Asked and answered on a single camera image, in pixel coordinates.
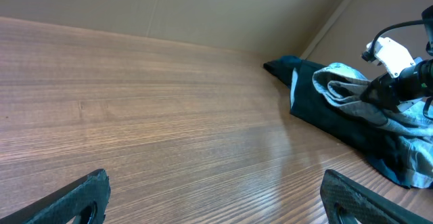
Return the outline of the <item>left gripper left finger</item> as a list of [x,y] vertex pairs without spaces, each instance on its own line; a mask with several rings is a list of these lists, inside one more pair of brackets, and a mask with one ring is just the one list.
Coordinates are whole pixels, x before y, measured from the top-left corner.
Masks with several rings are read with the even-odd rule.
[[97,169],[1,219],[2,223],[103,223],[111,194],[104,169]]

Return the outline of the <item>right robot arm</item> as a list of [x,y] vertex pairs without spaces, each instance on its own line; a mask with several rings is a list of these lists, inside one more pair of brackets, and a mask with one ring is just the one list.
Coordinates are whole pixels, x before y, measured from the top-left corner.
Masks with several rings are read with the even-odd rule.
[[373,80],[362,92],[362,101],[393,112],[404,112],[426,99],[423,115],[428,116],[432,103],[432,60],[417,62],[406,47],[382,36],[394,29],[416,25],[424,26],[428,37],[426,52],[432,55],[432,7],[421,13],[420,20],[394,24],[381,30],[361,57],[366,62],[383,65],[386,73]]

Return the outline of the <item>light blue denim shorts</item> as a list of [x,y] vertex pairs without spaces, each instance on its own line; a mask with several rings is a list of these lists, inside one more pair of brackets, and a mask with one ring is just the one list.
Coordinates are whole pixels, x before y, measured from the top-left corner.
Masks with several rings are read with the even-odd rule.
[[327,104],[349,118],[366,122],[387,135],[386,146],[367,160],[402,187],[432,187],[432,121],[422,115],[423,101],[401,113],[363,102],[371,81],[343,63],[332,63],[312,75],[312,84]]

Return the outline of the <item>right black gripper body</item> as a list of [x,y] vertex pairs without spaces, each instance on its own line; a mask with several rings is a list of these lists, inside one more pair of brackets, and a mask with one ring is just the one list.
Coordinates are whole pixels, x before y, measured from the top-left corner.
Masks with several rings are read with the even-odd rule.
[[373,80],[361,94],[361,101],[392,112],[404,112],[423,98],[419,70],[421,65],[402,70],[392,78],[385,73]]

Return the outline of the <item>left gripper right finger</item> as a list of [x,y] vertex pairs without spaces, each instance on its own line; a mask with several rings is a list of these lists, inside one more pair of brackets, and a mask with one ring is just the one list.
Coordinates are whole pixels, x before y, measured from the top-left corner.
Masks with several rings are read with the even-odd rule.
[[320,196],[330,223],[432,224],[335,170],[325,171]]

